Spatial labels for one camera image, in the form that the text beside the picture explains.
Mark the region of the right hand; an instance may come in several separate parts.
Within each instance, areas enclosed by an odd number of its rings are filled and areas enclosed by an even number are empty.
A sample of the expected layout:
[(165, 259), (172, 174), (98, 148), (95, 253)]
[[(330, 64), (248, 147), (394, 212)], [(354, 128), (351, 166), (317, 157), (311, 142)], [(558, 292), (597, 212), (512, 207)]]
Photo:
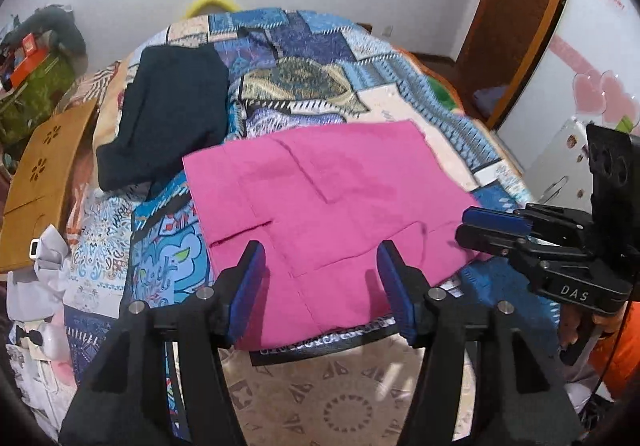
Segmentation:
[(625, 313), (626, 307), (622, 307), (613, 316), (602, 316), (593, 314), (591, 312), (585, 312), (576, 305), (563, 304), (560, 312), (559, 323), (559, 339), (563, 348), (567, 345), (575, 344), (578, 340), (578, 326), (579, 324), (589, 317), (593, 324), (600, 327), (606, 335), (612, 335), (617, 333), (622, 325), (622, 319)]

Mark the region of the orange sleeve right forearm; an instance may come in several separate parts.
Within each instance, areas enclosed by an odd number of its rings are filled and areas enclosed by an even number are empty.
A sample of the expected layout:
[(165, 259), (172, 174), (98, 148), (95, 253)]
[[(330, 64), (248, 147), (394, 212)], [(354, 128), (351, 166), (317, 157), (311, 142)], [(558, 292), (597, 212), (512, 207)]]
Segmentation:
[(636, 370), (639, 368), (639, 303), (631, 304), (631, 309), (622, 329), (622, 337), (617, 346), (614, 346), (617, 336), (599, 340), (592, 350), (589, 362), (602, 374), (610, 356), (613, 356), (611, 365), (606, 370), (603, 382), (614, 400), (622, 397)]

